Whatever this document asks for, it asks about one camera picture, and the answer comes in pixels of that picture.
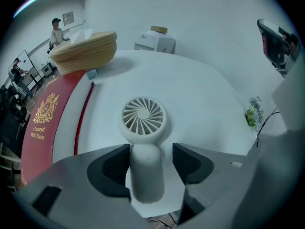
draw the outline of white fan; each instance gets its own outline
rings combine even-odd
[[[158,101],[141,97],[128,102],[120,131],[134,144],[130,153],[132,193],[141,203],[159,201],[164,194],[161,152],[153,143],[165,132],[166,111]]]

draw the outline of person in white shirt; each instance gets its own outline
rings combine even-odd
[[[56,46],[60,45],[62,42],[69,40],[68,38],[63,37],[63,32],[62,32],[61,28],[58,28],[60,21],[61,20],[58,18],[55,18],[52,20],[53,30],[51,33],[51,43],[52,43],[53,47],[56,47]]]

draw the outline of white table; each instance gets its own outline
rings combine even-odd
[[[124,105],[133,98],[155,98],[169,117],[169,128],[157,143],[163,154],[164,196],[156,203],[142,204],[132,195],[132,205],[143,217],[181,208],[184,185],[172,164],[174,142],[246,155],[255,140],[234,90],[206,64],[166,53],[117,51],[98,70],[94,83],[81,126],[79,154],[127,143],[118,122]],[[129,171],[126,186],[131,189]]]

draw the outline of small plant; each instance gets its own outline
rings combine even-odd
[[[249,100],[250,107],[246,113],[246,120],[249,126],[253,127],[256,132],[259,132],[263,123],[264,111],[260,109],[261,99],[259,97],[252,97]]]

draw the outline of woven basket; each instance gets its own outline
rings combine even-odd
[[[102,67],[114,57],[116,38],[113,31],[93,33],[80,43],[62,43],[51,51],[50,57],[63,74]]]

